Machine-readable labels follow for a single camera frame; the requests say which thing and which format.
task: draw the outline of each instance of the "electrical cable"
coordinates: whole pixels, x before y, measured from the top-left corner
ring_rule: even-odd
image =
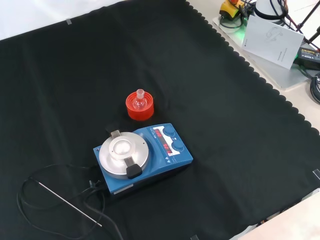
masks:
[[[320,104],[320,72],[315,76],[312,76],[307,72],[304,66],[299,66],[300,72],[311,80],[310,93],[313,99]]]
[[[256,2],[252,2],[253,0],[249,0],[248,2],[244,3],[244,11],[248,14],[248,8],[251,6],[252,12],[255,10]]]
[[[90,198],[93,194],[99,192],[100,190],[101,190],[101,189],[95,189],[95,190],[93,190],[91,193],[89,193],[89,194],[84,198],[83,204],[84,204],[84,206],[86,206],[86,207],[87,207],[88,209],[90,209],[91,211],[95,212],[96,214],[99,214],[100,217],[105,218],[105,219],[108,220],[110,223],[112,223],[112,225],[114,226],[114,229],[115,229],[115,231],[116,231],[119,239],[120,239],[120,240],[124,240],[124,238],[122,237],[121,232],[120,232],[117,224],[115,223],[115,221],[113,221],[109,216],[105,215],[105,214],[104,214],[104,211],[99,211],[99,210],[95,209],[94,207],[92,207],[92,206],[90,206],[90,205],[88,204],[89,198]],[[104,196],[103,193],[102,193],[102,197],[103,197],[103,202],[104,202],[104,201],[105,201],[105,196]]]
[[[247,0],[241,0],[241,2],[243,2],[244,4],[253,4],[253,3],[249,3],[249,2],[251,2],[251,1],[247,1]]]
[[[242,9],[242,7],[241,7],[240,5],[239,5],[239,7],[238,7],[237,5],[235,5],[234,3],[232,3],[231,0],[229,0],[229,3],[230,3],[232,6],[234,6],[236,9],[238,9],[239,12],[240,12],[240,14],[241,14],[242,16],[244,16],[245,18],[248,18],[247,13],[243,11],[243,9]]]
[[[64,203],[64,202],[62,202],[62,203],[59,203],[59,204],[56,204],[56,205],[53,205],[53,206],[50,206],[50,207],[37,207],[37,206],[34,206],[34,205],[26,202],[26,200],[22,197],[22,194],[23,194],[23,192],[24,192],[24,188],[25,188],[25,185],[26,185],[27,182],[29,182],[29,181],[34,181],[34,182],[38,183],[38,181],[33,178],[33,175],[35,175],[36,173],[38,173],[38,172],[40,172],[40,171],[43,171],[44,169],[47,169],[47,168],[50,168],[50,167],[56,167],[56,166],[63,166],[63,167],[67,167],[67,168],[79,168],[79,169],[83,169],[83,170],[84,170],[84,169],[85,169],[85,170],[88,170],[88,169],[92,169],[92,168],[95,168],[95,167],[96,167],[96,165],[90,166],[90,167],[86,167],[86,166],[75,166],[75,165],[71,165],[71,164],[51,164],[51,165],[45,166],[45,167],[43,167],[43,168],[40,168],[40,169],[34,171],[26,180],[24,180],[23,184],[21,185],[21,187],[20,187],[20,189],[19,189],[19,191],[18,191],[18,193],[17,193],[17,195],[16,195],[16,204],[17,204],[18,210],[19,210],[19,212],[21,213],[21,215],[23,216],[23,218],[27,221],[27,223],[28,223],[29,225],[31,225],[32,227],[34,227],[35,229],[39,230],[39,231],[42,231],[42,232],[45,232],[45,233],[48,233],[48,234],[51,234],[51,235],[55,235],[55,236],[60,236],[60,237],[63,237],[63,238],[65,238],[65,239],[69,239],[69,240],[82,240],[82,239],[85,239],[89,234],[91,234],[91,232],[95,229],[95,227],[97,226],[97,224],[94,224],[94,225],[89,229],[89,231],[88,231],[87,233],[85,233],[85,234],[83,234],[83,235],[81,235],[81,236],[79,236],[79,237],[70,237],[70,236],[67,236],[67,235],[65,235],[65,234],[62,234],[62,233],[60,233],[60,232],[50,231],[50,230],[47,230],[47,229],[44,229],[44,228],[42,228],[42,227],[39,227],[39,226],[35,225],[34,223],[32,223],[32,222],[30,221],[30,219],[27,217],[27,215],[26,215],[26,213],[25,213],[25,211],[24,211],[23,203],[27,203],[27,204],[26,204],[27,206],[31,206],[31,208],[38,209],[38,210],[48,210],[48,209],[57,207],[57,206],[59,206],[59,205],[61,205],[61,204]],[[82,192],[76,194],[75,196],[69,198],[69,200],[70,200],[70,199],[74,199],[74,198],[82,195],[83,193],[85,193],[85,192],[88,191],[89,189],[93,189],[93,188],[95,188],[95,187],[87,188],[87,189],[85,189],[84,191],[82,191]],[[104,196],[103,196],[102,198],[103,198],[102,211],[104,211],[106,204],[105,204],[105,198],[104,198]],[[102,219],[102,216],[100,216],[100,217],[98,218],[97,223],[98,223],[101,219]]]
[[[271,3],[271,6],[272,6],[272,9],[273,9],[274,13],[277,16],[279,16],[279,14],[277,13],[276,8],[275,8],[272,0],[270,0],[270,3]],[[288,9],[288,7],[287,7],[288,5],[287,5],[287,1],[286,0],[284,1],[284,6],[282,5],[282,0],[278,0],[278,3],[280,4],[282,11],[284,11],[285,9]],[[295,23],[295,21],[293,21],[293,19],[289,16],[289,14],[287,14],[285,17],[290,21],[290,24],[287,24],[284,19],[281,19],[282,23],[284,23],[287,27],[289,27],[289,29],[291,29],[293,31],[299,31],[301,34],[303,34],[303,32],[300,30],[299,26]],[[303,37],[303,40],[307,44],[310,44],[310,45],[314,46],[316,49],[318,49],[318,51],[320,51],[320,48],[317,45],[315,45],[313,42],[309,41],[306,37]]]
[[[223,16],[221,16],[220,21],[219,21],[219,24],[220,24],[222,27],[227,28],[227,29],[238,29],[238,28],[241,28],[241,26],[242,26],[243,23],[244,23],[242,16],[240,16],[241,24],[238,25],[238,26],[227,26],[227,25],[223,24],[223,19],[225,19],[225,18],[224,18]]]
[[[271,3],[271,6],[274,10],[274,12],[276,13],[276,16],[275,15],[268,15],[268,14],[264,14],[262,12],[260,12],[258,9],[257,9],[257,6],[255,6],[254,8],[254,12],[257,16],[259,16],[260,18],[262,19],[266,19],[266,20],[282,20],[283,18],[286,17],[286,15],[288,14],[289,10],[288,10],[288,5],[287,5],[287,0],[284,0],[284,6],[282,5],[282,1],[281,0],[278,0],[278,3],[280,4],[281,6],[281,9],[282,9],[282,14],[279,15],[272,3],[272,0],[270,0],[270,3]]]
[[[300,30],[304,26],[304,24],[308,21],[308,19],[311,17],[311,15],[314,14],[314,12],[317,10],[317,8],[319,6],[320,6],[320,1],[318,1],[314,5],[313,9],[308,13],[308,15],[305,17],[305,19],[298,25],[298,28],[297,28],[296,31]]]

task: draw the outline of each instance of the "black power adapter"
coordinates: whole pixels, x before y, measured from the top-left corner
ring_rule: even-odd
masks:
[[[293,63],[304,66],[306,69],[320,70],[320,52],[300,47]]]

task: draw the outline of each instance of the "black cloth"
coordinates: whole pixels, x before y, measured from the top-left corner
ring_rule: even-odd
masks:
[[[188,3],[125,1],[71,21],[0,42],[0,239],[60,239],[21,217],[19,187],[49,164],[96,164],[93,148],[114,123],[121,131],[172,123],[194,158],[172,177],[107,199],[125,240],[227,240],[319,187],[319,132]],[[146,122],[126,112],[139,88],[154,97]],[[68,198],[102,175],[57,167],[37,179]],[[57,202],[35,184],[26,195]],[[84,209],[81,201],[72,202]],[[92,225],[65,205],[27,214],[74,237]],[[109,233],[97,228],[88,239],[117,239],[102,224]]]

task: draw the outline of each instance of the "red led display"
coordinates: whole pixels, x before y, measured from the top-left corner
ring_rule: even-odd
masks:
[[[167,154],[172,154],[172,151],[169,147],[169,145],[167,144],[164,136],[161,134],[161,132],[159,131],[159,129],[155,129],[155,134],[157,135],[157,137],[159,138],[159,141],[161,142],[161,144],[163,145],[164,150],[166,151]]]

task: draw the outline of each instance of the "white paper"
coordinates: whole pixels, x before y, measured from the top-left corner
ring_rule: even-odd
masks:
[[[290,69],[303,39],[301,33],[251,15],[242,48]]]

